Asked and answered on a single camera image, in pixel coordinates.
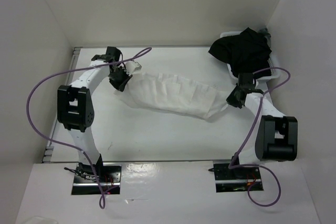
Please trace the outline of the white pleated skirt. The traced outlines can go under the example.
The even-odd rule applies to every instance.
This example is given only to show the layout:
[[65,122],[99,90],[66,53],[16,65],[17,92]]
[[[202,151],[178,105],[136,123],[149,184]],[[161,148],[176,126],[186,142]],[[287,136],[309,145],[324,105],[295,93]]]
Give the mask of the white pleated skirt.
[[133,75],[119,100],[132,108],[163,110],[208,120],[224,111],[227,91],[176,74],[140,72]]

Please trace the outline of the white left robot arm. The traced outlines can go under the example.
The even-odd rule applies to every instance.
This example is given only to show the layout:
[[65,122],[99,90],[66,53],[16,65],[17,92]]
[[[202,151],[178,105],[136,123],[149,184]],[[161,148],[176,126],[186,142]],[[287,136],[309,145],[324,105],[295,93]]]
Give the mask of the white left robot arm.
[[121,59],[122,52],[118,48],[108,47],[105,54],[95,55],[91,59],[92,69],[85,71],[70,85],[62,85],[57,90],[57,120],[68,130],[75,146],[80,148],[79,172],[86,173],[93,182],[103,179],[104,168],[91,130],[95,118],[91,95],[105,78],[108,78],[110,84],[121,92],[132,78],[122,63],[101,68],[96,66]]

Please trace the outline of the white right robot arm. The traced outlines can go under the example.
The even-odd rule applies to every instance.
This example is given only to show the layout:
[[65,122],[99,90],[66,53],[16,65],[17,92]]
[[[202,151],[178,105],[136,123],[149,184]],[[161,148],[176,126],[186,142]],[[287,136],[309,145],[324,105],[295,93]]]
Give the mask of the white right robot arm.
[[297,158],[297,119],[280,112],[265,96],[265,92],[256,88],[252,73],[240,73],[234,90],[226,99],[229,105],[239,109],[245,107],[255,116],[243,144],[229,164],[235,178],[244,177],[248,167]]

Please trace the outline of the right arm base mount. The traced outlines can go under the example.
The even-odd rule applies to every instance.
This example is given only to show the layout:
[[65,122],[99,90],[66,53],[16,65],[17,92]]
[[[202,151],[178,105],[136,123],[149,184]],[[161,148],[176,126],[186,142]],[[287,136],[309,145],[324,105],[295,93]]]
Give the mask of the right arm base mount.
[[217,193],[233,193],[240,191],[263,191],[261,174],[257,168],[229,169],[229,163],[214,163],[208,171],[213,173]]

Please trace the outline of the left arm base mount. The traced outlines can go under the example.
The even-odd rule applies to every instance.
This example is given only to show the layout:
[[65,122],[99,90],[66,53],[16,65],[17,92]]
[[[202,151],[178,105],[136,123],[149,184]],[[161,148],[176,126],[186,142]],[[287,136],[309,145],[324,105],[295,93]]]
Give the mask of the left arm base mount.
[[[64,167],[64,170],[73,173],[72,195],[99,195],[100,189],[97,179],[90,165],[79,163],[76,168]],[[102,165],[96,169],[102,190],[107,195],[120,193],[121,165]]]

